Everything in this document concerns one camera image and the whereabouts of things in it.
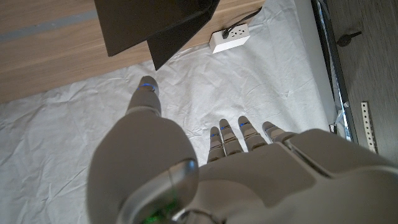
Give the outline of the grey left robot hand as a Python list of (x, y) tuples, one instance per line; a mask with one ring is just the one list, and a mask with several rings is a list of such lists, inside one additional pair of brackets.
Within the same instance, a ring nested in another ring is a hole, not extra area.
[(200, 166), (183, 129), (163, 118), (157, 82), (141, 78), (96, 148), (92, 223), (396, 223), (397, 166), (321, 129), (300, 134), (241, 116), (210, 131)]

